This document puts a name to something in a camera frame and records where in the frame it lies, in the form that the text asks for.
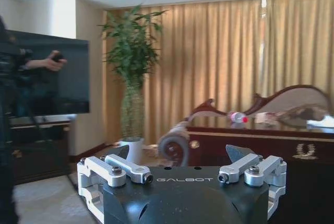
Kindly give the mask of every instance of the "carpet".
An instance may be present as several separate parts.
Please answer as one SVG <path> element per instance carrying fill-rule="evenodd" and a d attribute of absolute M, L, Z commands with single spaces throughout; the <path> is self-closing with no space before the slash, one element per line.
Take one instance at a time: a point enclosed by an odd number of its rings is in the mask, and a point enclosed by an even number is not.
<path fill-rule="evenodd" d="M 171 166 L 172 163 L 158 158 L 157 152 L 144 150 L 141 165 Z M 71 164 L 70 175 L 77 183 L 76 164 Z M 91 224 L 94 223 L 65 176 L 17 185 L 14 190 L 20 224 Z"/>

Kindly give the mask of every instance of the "black screen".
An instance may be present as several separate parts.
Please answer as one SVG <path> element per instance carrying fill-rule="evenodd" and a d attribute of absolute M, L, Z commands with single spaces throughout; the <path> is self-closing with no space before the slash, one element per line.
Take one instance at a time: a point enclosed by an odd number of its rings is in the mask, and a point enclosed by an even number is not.
<path fill-rule="evenodd" d="M 89 49 L 88 41 L 8 31 L 22 49 L 32 50 L 32 60 L 42 60 L 53 50 L 67 59 L 59 72 L 45 68 L 19 72 L 16 81 L 20 93 L 36 116 L 89 112 Z M 28 116 L 16 99 L 11 116 Z"/>

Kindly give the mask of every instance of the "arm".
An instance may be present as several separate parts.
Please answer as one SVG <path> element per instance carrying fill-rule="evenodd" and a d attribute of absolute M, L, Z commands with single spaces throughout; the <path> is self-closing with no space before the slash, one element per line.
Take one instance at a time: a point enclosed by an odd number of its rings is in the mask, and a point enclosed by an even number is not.
<path fill-rule="evenodd" d="M 59 71 L 67 61 L 65 59 L 61 59 L 59 62 L 53 61 L 52 58 L 57 54 L 59 54 L 59 51 L 52 51 L 52 53 L 43 60 L 28 61 L 25 67 L 26 69 L 46 68 L 54 72 Z"/>

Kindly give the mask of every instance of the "gold curtain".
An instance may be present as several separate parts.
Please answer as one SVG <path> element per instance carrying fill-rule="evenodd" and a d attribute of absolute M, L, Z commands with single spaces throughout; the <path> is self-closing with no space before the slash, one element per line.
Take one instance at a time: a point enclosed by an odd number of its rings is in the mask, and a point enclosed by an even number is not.
<path fill-rule="evenodd" d="M 123 12 L 122 10 L 112 11 L 115 15 Z M 104 12 L 106 23 L 108 12 Z M 104 60 L 105 54 L 111 50 L 112 40 L 103 40 Z M 120 78 L 112 71 L 111 64 L 103 62 L 103 124 L 105 126 L 105 139 L 107 144 L 119 141 L 121 135 L 121 105 L 124 87 Z"/>
<path fill-rule="evenodd" d="M 260 0 L 148 7 L 141 12 L 161 10 L 168 12 L 161 18 L 163 34 L 155 35 L 160 60 L 144 87 L 146 144 L 155 144 L 209 98 L 225 112 L 248 109 L 259 87 Z M 112 75 L 106 79 L 110 84 Z M 115 86 L 106 85 L 110 142 L 120 137 L 120 88 Z M 221 123 L 223 119 L 215 117 L 198 119 L 196 125 Z"/>
<path fill-rule="evenodd" d="M 297 84 L 334 98 L 334 0 L 267 0 L 262 95 Z"/>

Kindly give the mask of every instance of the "wooden trim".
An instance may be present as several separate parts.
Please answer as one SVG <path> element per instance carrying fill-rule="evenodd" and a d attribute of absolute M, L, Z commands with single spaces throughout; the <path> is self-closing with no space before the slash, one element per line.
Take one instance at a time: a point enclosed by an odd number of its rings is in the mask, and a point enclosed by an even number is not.
<path fill-rule="evenodd" d="M 223 133 L 223 134 L 250 134 L 250 135 L 270 135 L 270 136 L 285 136 L 298 138 L 317 138 L 317 139 L 333 139 L 334 134 L 312 132 L 312 131 L 281 131 L 278 129 L 238 129 L 238 128 L 212 128 L 212 127 L 187 127 L 189 133 Z"/>
<path fill-rule="evenodd" d="M 334 142 L 332 139 L 307 138 L 307 137 L 290 137 L 290 136 L 273 136 L 273 135 L 255 135 L 255 134 L 228 134 L 228 133 L 204 133 L 204 132 L 188 132 L 190 135 L 206 135 L 206 136 L 224 136 L 224 137 L 246 137 L 259 139 L 290 139 L 309 142 Z"/>
<path fill-rule="evenodd" d="M 214 113 L 217 113 L 221 116 L 226 116 L 227 113 L 225 112 L 222 112 L 222 111 L 219 111 L 217 110 L 215 107 L 212 106 L 212 103 L 214 102 L 214 99 L 208 99 L 206 100 L 205 102 L 203 102 L 201 105 L 199 105 L 198 107 L 196 107 L 195 109 L 193 109 L 192 113 L 189 115 L 189 117 L 185 118 L 184 120 L 185 121 L 188 121 L 190 118 L 192 118 L 192 116 L 195 114 L 195 113 L 198 113 L 198 112 L 203 112 L 203 111 L 209 111 L 209 112 L 214 112 Z"/>
<path fill-rule="evenodd" d="M 69 125 L 68 122 L 65 123 L 52 123 L 52 124 L 39 124 L 41 128 L 48 128 L 53 126 L 63 126 L 63 125 Z M 22 128 L 33 128 L 36 127 L 35 125 L 21 125 L 21 126 L 12 126 L 10 129 L 22 129 Z"/>
<path fill-rule="evenodd" d="M 92 149 L 87 150 L 86 152 L 83 152 L 79 155 L 70 155 L 69 156 L 69 162 L 70 163 L 76 163 L 79 162 L 81 158 L 86 158 L 86 157 L 90 157 L 93 156 L 94 154 L 96 154 L 97 152 L 103 150 L 104 148 L 106 148 L 106 144 L 100 144 Z"/>
<path fill-rule="evenodd" d="M 103 11 L 102 21 L 105 25 L 108 20 L 108 12 Z M 103 32 L 102 40 L 102 119 L 103 119 L 103 140 L 106 142 L 108 139 L 108 64 L 106 60 L 106 53 L 108 52 L 108 43 L 105 38 L 106 32 Z"/>

